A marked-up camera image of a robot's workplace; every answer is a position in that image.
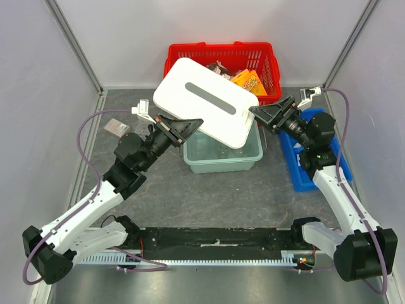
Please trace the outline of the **white bin lid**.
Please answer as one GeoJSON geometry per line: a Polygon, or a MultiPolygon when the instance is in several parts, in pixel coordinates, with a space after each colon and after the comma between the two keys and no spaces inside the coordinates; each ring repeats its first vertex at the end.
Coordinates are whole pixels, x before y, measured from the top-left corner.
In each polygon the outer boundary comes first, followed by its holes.
{"type": "Polygon", "coordinates": [[[181,120],[203,120],[199,130],[232,149],[247,141],[259,105],[251,92],[190,58],[180,58],[153,94],[154,104],[181,120]]]}

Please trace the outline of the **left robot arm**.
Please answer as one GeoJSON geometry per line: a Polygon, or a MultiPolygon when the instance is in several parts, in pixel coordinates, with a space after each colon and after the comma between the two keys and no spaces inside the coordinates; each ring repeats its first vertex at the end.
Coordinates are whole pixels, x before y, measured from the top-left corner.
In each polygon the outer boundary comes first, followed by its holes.
{"type": "Polygon", "coordinates": [[[157,115],[145,138],[130,132],[114,150],[115,162],[78,203],[42,228],[30,226],[22,234],[27,260],[22,279],[32,286],[54,284],[79,262],[105,249],[130,249],[139,243],[139,227],[127,216],[87,232],[101,215],[124,202],[146,181],[144,172],[170,147],[180,147],[203,124],[203,120],[178,120],[157,115]]]}

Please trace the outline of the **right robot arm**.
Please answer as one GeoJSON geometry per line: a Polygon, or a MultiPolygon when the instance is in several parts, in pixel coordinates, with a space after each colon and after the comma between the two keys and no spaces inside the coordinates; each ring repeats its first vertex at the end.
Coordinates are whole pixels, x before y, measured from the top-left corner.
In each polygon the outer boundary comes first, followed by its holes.
{"type": "Polygon", "coordinates": [[[340,155],[332,149],[335,119],[324,111],[310,120],[303,119],[293,97],[252,106],[249,111],[266,130],[284,132],[301,145],[301,168],[326,198],[340,225],[340,232],[336,232],[317,218],[295,220],[289,235],[291,245],[301,250],[312,244],[323,251],[346,282],[387,278],[392,272],[398,238],[366,211],[345,180],[340,155]]]}

